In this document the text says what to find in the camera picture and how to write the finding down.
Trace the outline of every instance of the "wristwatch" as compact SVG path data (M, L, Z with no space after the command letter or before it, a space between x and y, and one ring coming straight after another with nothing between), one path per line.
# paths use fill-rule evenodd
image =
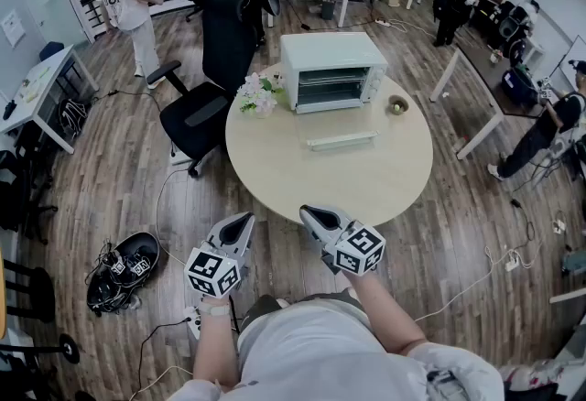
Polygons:
M202 302L198 306L198 312L213 317L223 317L230 314L230 305L212 305Z

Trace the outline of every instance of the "paper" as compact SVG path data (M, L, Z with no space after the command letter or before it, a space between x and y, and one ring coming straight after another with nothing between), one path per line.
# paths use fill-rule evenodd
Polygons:
M20 21L20 17L16 13L16 10L13 10L2 19L2 29L8 38L8 42L10 46L15 47L16 43L25 36L25 29L22 27L22 22Z

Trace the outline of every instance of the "door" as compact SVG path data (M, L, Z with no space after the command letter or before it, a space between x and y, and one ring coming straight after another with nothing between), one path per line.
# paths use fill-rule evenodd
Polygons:
M46 42L67 47L88 41L70 0L27 0L27 5Z

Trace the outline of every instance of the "wood plank floor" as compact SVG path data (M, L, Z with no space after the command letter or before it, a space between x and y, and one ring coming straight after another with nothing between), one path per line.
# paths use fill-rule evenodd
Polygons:
M291 4L310 26L334 28L333 22L311 13L317 1L294 0ZM251 70L279 61L280 35L302 31L290 5L283 1L282 8L283 14L267 30L267 44L255 55ZM201 20L196 17L188 24L186 14L158 16L153 22L159 57L180 60L179 77L193 87L204 81ZM525 242L523 216L509 204L515 197L524 205L537 235L520 250L524 259L533 259L543 243L533 267L506 273L498 266L448 309L419 324L432 341L468 348L495 364L554 355L578 321L585 301L548 304L552 295L581 285L560 276L564 243L552 232L551 222L557 210L563 211L569 226L566 241L581 246L582 185L571 183L569 173L561 168L535 189L527 185L513 193L529 178L530 168L505 183L487 175L486 163L495 161L501 150L510 152L531 126L523 119L507 118L467 158L457 160L452 146L461 137L474 135L490 118L488 100L472 75L459 65L447 87L450 96L429 102L453 54L453 48L434 49L433 37L412 27L435 34L431 0L410 11L376 3L374 16L381 14L408 22L407 33L377 24L348 30L368 33L388 59L387 75L418 103L431 130L434 161L418 200L379 227L387 240L385 259L378 267L380 277L413 318L440 309L489 271L485 247L496 260ZM367 5L348 5L347 25L370 18ZM456 39L482 45L468 28L460 30ZM112 89L146 90L144 82L133 77L130 38L100 38L82 57L101 86L100 95ZM161 106L179 97L167 82L153 94ZM140 309L96 318L86 307L83 281L105 239L118 242L137 231L155 232L157 195L174 169L168 157L170 141L150 98L119 94L92 108L75 149L73 156L59 153L54 165L55 183L47 202L58 205L60 211L46 222L49 245L29 243L21 249L24 264L44 266L52 276L57 318L50 325L23 323L37 344L54 342L61 332L79 343L79 365L68 365L60 357L41 358L58 367L58 381L67 398L84 389L98 400L128 399L137 387L140 342L158 324L182 320L193 293L183 280L182 267L162 256L158 271L138 292L143 300ZM219 151L206 159L200 179L180 172L169 180L158 208L161 243L185 260L215 222L238 211L253 211L257 218L251 273L235 297L240 314L265 293L296 300L346 287L342 277L333 278L320 263L308 234L258 203ZM193 354L186 325L159 330L145 346L143 386L170 365L190 370ZM137 399L164 399L185 380L185 374L171 371Z

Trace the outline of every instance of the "beige pants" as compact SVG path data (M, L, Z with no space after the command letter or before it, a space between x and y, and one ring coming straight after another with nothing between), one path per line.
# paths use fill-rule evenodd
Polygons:
M153 21L148 18L144 24L126 33L132 38L135 48L136 71L142 72L146 78L159 67Z

